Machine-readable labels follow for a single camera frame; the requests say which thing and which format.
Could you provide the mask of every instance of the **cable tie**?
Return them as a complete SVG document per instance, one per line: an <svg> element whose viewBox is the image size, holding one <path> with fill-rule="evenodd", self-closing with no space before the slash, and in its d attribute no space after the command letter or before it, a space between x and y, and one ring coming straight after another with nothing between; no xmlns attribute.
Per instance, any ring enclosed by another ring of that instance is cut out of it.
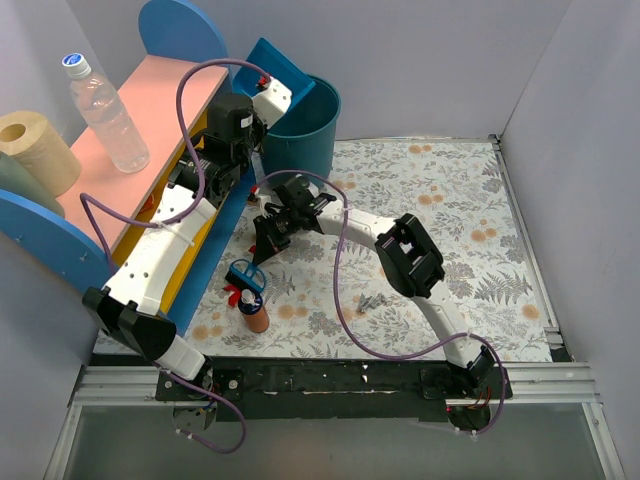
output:
<svg viewBox="0 0 640 480"><path fill-rule="evenodd" d="M187 237L184 233L179 232L178 230L173 228L171 225L167 225L164 222L158 222L158 228L163 228L163 229L173 233L176 237L180 238L181 240L183 240L184 242L188 243L192 247L195 247L195 245L196 245L193 242L193 240L191 240L189 237Z"/></svg>

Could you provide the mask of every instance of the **plastic water bottle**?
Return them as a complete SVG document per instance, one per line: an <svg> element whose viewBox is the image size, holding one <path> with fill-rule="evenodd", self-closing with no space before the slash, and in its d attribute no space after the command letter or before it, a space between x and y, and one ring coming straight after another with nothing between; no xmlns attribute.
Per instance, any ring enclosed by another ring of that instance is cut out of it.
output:
<svg viewBox="0 0 640 480"><path fill-rule="evenodd" d="M72 80L71 96L76 107L116 168L134 173L146 167L149 149L111 82L92 71L79 53L64 57L62 65Z"/></svg>

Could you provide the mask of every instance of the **red clip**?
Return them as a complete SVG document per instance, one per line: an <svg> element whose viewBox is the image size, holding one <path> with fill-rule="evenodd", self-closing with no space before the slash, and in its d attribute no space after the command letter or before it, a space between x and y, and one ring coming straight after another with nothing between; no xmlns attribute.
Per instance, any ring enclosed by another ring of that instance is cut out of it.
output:
<svg viewBox="0 0 640 480"><path fill-rule="evenodd" d="M140 208L140 211L138 213L142 213L142 212L147 212L149 210L153 210L154 203L155 203L155 197L153 196L153 193L152 193L151 195L149 195L149 197L142 204L142 207Z"/></svg>
<svg viewBox="0 0 640 480"><path fill-rule="evenodd" d="M230 307L236 308L238 306L238 301L240 301L240 297L242 297L242 292L240 291L240 289L235 285L229 284L226 287L224 287L224 291L233 292L229 297L229 300L227 301L227 303L229 304Z"/></svg>

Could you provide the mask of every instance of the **glass panel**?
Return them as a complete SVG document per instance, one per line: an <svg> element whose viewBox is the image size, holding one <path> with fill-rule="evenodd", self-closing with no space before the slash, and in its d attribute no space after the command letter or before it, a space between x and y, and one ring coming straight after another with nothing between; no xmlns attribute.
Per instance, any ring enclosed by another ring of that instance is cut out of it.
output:
<svg viewBox="0 0 640 480"><path fill-rule="evenodd" d="M221 445L237 423L204 436ZM84 407L65 478L604 478L580 405L507 405L478 441L410 419L262 420L218 455L175 433L168 407Z"/></svg>

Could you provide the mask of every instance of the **pink shelf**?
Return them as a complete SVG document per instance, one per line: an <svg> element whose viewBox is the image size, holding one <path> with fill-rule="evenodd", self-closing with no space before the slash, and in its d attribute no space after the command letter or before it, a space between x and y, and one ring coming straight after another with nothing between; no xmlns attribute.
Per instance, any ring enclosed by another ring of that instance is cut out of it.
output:
<svg viewBox="0 0 640 480"><path fill-rule="evenodd" d="M90 129L86 129L71 147L82 163L82 173L75 185L58 197L58 201L64 207L66 220L98 245L98 238L80 203L80 193L92 195L123 215L132 217L138 213L183 144L176 117L176 89L182 76L193 65L149 55L119 90L129 115L149 148L151 160L144 170L134 174L119 172ZM191 77L183 95L183 111L189 129L226 75L226 68L210 67ZM126 225L96 208L93 211L107 242L112 249L115 248L126 231Z"/></svg>

